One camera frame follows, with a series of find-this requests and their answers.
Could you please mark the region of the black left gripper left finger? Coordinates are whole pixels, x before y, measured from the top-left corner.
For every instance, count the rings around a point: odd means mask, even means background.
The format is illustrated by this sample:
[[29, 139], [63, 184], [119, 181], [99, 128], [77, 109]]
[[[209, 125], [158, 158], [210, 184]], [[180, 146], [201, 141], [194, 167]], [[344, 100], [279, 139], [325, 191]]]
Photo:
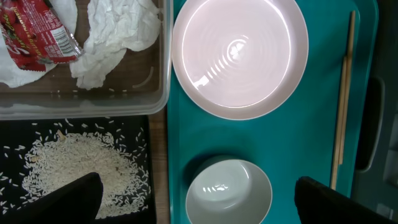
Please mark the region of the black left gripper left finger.
[[103, 197], [100, 175], [92, 172], [9, 215], [9, 223], [93, 223]]

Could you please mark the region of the wooden chopstick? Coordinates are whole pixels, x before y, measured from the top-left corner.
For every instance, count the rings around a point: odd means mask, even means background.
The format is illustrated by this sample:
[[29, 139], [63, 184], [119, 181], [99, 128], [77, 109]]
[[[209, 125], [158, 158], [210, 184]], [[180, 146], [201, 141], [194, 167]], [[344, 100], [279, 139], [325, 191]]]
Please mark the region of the wooden chopstick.
[[341, 79], [340, 79], [340, 90], [338, 96], [338, 112], [336, 118], [336, 130], [335, 130], [335, 142], [334, 142], [334, 153], [333, 153], [333, 165], [331, 174], [331, 189], [336, 189], [337, 178], [338, 178], [338, 168], [340, 164], [340, 142], [341, 142], [341, 132], [342, 132], [342, 119], [344, 112], [344, 100], [345, 100], [345, 86], [346, 86], [346, 57], [343, 58], [343, 65], [341, 69]]
[[349, 22], [349, 33], [348, 33], [348, 43], [345, 56], [345, 82], [344, 82], [344, 95], [343, 95], [343, 117], [342, 117], [342, 127], [341, 127], [341, 139], [340, 139], [340, 153], [339, 153], [339, 165], [343, 164], [344, 148], [345, 148], [345, 134], [346, 134], [346, 124], [348, 116], [348, 99], [349, 90], [351, 85], [351, 72], [353, 65], [353, 48], [354, 48], [354, 35], [355, 35], [355, 22], [356, 22], [356, 11], [352, 11], [350, 15]]

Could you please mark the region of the large pink plate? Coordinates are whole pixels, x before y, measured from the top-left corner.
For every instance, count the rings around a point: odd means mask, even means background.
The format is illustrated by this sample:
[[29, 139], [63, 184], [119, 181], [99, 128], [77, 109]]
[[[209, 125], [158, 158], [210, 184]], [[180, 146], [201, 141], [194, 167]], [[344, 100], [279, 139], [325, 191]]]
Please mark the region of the large pink plate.
[[172, 34], [180, 86], [201, 109], [248, 120], [277, 109], [308, 60], [307, 25], [294, 0], [188, 0]]

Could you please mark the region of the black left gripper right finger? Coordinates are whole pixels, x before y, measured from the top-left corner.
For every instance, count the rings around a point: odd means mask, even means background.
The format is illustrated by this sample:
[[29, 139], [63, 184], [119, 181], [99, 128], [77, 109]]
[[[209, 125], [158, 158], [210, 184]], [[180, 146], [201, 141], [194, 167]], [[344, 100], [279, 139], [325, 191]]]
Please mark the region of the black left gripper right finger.
[[394, 224], [308, 176], [296, 181], [294, 202], [302, 224]]

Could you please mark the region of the grey bowl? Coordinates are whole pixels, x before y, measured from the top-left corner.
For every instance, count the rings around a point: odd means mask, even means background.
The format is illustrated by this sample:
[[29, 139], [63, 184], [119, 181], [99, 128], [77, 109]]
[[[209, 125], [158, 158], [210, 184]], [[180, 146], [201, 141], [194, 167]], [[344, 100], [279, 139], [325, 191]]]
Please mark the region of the grey bowl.
[[267, 174], [241, 159], [212, 159], [190, 184], [185, 211], [192, 224], [253, 223], [268, 215], [273, 191]]

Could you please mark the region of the red snack wrapper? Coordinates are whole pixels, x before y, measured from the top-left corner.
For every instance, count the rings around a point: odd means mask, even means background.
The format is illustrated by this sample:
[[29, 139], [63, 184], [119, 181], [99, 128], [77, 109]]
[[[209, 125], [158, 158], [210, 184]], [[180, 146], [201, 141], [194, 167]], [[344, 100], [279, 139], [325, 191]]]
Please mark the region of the red snack wrapper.
[[83, 49], [45, 0], [2, 0], [1, 32], [14, 63], [21, 70], [76, 61]]

